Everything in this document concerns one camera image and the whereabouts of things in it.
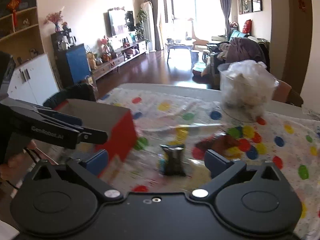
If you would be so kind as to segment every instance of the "open cardboard box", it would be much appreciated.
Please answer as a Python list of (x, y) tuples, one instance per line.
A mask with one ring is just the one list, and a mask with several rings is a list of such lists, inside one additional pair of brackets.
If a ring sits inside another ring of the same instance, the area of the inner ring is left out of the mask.
[(96, 152), (100, 149), (106, 149), (108, 152), (108, 169), (102, 173), (103, 177), (105, 177), (104, 180), (109, 180), (111, 174), (123, 163), (137, 141), (130, 109), (93, 101), (67, 99), (55, 110), (81, 118), (83, 126), (107, 132), (108, 141), (105, 144), (80, 143), (76, 150)]

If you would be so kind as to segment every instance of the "tv stand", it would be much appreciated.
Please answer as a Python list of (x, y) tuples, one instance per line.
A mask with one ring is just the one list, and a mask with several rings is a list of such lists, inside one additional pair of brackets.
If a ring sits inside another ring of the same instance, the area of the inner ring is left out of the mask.
[[(132, 48), (134, 46), (138, 46), (139, 53), (134, 55), (131, 58), (128, 58), (128, 59), (124, 58), (124, 55), (122, 53), (125, 50)], [(96, 80), (98, 80), (99, 78), (103, 77), (104, 75), (106, 75), (107, 73), (109, 73), (110, 71), (112, 71), (116, 68), (118, 69), (118, 72), (119, 72), (119, 67), (126, 64), (130, 60), (140, 56), (141, 54), (145, 53), (146, 51), (147, 51), (147, 44), (145, 41), (135, 41), (135, 42), (131, 43), (130, 46), (128, 46), (126, 48), (121, 47), (119, 49), (115, 49), (115, 53), (120, 54), (120, 55), (116, 59), (113, 59), (114, 64), (112, 64), (110, 61), (105, 62), (102, 65), (98, 66), (97, 69), (92, 70), (92, 74), (93, 74), (94, 78)]]

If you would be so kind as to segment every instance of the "red bag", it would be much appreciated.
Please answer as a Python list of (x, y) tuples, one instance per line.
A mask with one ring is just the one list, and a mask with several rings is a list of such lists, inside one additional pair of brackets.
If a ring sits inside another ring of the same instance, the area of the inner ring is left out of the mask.
[(243, 33), (249, 34), (251, 32), (252, 20), (247, 20), (243, 26)]

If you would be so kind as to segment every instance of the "coffee machine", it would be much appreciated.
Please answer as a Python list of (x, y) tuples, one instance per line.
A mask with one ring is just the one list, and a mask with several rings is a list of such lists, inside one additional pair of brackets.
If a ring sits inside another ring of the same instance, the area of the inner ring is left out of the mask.
[(76, 37), (72, 36), (71, 29), (66, 29), (60, 32), (53, 33), (51, 34), (51, 42), (55, 54), (57, 54), (58, 51), (63, 50), (61, 44), (62, 42), (65, 42), (65, 38), (63, 38), (64, 36), (67, 37), (70, 47), (76, 44)]

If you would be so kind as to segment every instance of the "tablecloth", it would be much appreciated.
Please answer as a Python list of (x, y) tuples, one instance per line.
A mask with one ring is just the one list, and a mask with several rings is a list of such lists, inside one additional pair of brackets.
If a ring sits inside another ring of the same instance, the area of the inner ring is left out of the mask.
[(241, 122), (225, 114), (218, 102), (143, 90), (114, 89), (99, 102), (131, 109), (139, 137), (125, 163), (108, 181), (115, 188), (122, 192), (189, 189), (192, 162), (186, 166), (191, 178), (162, 176), (159, 145), (184, 143), (185, 159), (201, 160), (204, 152), (195, 144), (222, 130), (240, 142), (239, 147), (226, 152), (227, 157), (253, 165), (265, 161), (276, 164), (302, 202), (295, 232), (303, 239), (320, 238), (319, 121), (266, 112), (254, 123)]

